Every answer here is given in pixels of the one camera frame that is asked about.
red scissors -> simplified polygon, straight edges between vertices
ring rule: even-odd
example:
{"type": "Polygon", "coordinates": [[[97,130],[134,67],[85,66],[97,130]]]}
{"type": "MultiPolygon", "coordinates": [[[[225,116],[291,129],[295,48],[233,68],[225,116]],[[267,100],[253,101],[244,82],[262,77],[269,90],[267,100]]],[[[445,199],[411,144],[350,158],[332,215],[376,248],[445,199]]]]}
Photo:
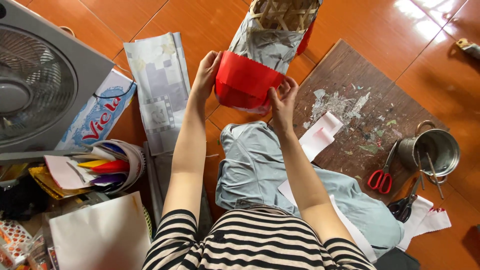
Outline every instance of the red scissors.
{"type": "Polygon", "coordinates": [[[383,167],[383,169],[375,171],[370,176],[370,179],[367,183],[370,188],[378,189],[378,192],[382,194],[390,192],[390,188],[392,187],[392,176],[388,173],[388,169],[390,168],[393,156],[395,155],[397,142],[398,140],[395,141],[395,143],[393,144],[392,150],[390,150],[390,154],[388,154],[387,162],[385,162],[385,166],[383,167]]]}

pot handle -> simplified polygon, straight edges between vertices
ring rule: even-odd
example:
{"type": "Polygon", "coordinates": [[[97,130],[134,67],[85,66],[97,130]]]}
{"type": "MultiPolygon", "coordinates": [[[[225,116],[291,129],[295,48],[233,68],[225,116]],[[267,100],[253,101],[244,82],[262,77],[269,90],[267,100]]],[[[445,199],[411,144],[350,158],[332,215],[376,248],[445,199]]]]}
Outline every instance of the pot handle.
{"type": "MultiPolygon", "coordinates": [[[[425,175],[425,176],[427,177],[428,182],[430,182],[430,183],[432,183],[432,184],[434,184],[434,185],[437,185],[437,184],[435,183],[435,180],[432,179],[432,177],[431,177],[430,175],[428,175],[428,174],[426,174],[426,173],[424,173],[423,175],[425,175]]],[[[439,184],[439,185],[445,184],[445,182],[447,182],[447,176],[448,176],[448,175],[442,176],[442,179],[441,179],[440,181],[438,181],[438,184],[439,184]]]]}
{"type": "Polygon", "coordinates": [[[417,126],[417,129],[415,130],[415,137],[417,137],[420,133],[420,129],[425,126],[425,125],[429,125],[431,126],[432,128],[435,128],[435,124],[430,121],[430,120],[425,120],[423,122],[421,122],[418,126],[417,126]]]}

scissors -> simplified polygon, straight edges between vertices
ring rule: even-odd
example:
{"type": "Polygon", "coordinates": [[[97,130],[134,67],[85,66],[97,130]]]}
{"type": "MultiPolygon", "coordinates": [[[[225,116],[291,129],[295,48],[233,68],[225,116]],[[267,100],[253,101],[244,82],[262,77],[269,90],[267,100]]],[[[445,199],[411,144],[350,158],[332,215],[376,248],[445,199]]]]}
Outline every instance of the scissors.
{"type": "Polygon", "coordinates": [[[395,217],[396,220],[405,223],[412,214],[412,204],[417,199],[417,188],[421,182],[422,175],[415,180],[415,185],[413,186],[412,192],[408,197],[390,203],[387,207],[390,210],[390,213],[395,217]]]}
{"type": "Polygon", "coordinates": [[[390,154],[388,154],[388,158],[387,158],[387,161],[385,162],[385,166],[383,167],[383,169],[375,171],[370,176],[370,179],[368,180],[368,183],[367,183],[369,187],[371,187],[372,189],[378,189],[378,192],[382,194],[386,194],[390,192],[390,188],[392,187],[392,176],[388,173],[388,169],[390,168],[390,164],[392,163],[393,156],[395,155],[397,142],[398,140],[395,141],[395,143],[393,144],[392,150],[390,150],[390,154]],[[388,183],[388,188],[386,190],[384,189],[385,182],[388,183]]]}

metal cup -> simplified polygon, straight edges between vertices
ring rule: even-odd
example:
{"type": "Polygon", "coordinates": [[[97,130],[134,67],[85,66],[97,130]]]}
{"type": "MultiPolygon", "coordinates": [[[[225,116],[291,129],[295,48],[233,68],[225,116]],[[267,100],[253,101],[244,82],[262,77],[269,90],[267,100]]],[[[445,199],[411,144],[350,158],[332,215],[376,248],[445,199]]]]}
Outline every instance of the metal cup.
{"type": "MultiPolygon", "coordinates": [[[[416,159],[417,149],[420,152],[423,172],[428,176],[433,176],[433,172],[425,154],[428,152],[432,159],[436,175],[438,177],[444,176],[444,178],[439,181],[439,184],[446,182],[446,176],[457,167],[458,162],[460,161],[460,147],[455,138],[445,130],[436,129],[435,124],[431,121],[421,122],[417,126],[415,136],[413,138],[402,139],[398,145],[400,161],[405,167],[413,171],[417,170],[419,167],[416,159]],[[425,125],[431,126],[432,129],[419,134],[420,129],[425,125]]],[[[427,179],[431,183],[436,184],[435,180],[431,177],[427,177],[427,179]]]]}

box fan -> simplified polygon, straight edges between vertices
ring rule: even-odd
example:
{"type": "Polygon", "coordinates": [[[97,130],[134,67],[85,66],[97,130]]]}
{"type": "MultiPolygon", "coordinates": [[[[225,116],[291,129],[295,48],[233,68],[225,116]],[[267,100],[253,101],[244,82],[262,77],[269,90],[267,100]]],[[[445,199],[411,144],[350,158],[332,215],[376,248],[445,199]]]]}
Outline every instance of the box fan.
{"type": "Polygon", "coordinates": [[[0,165],[19,152],[53,150],[113,66],[36,13],[0,0],[0,165]]]}

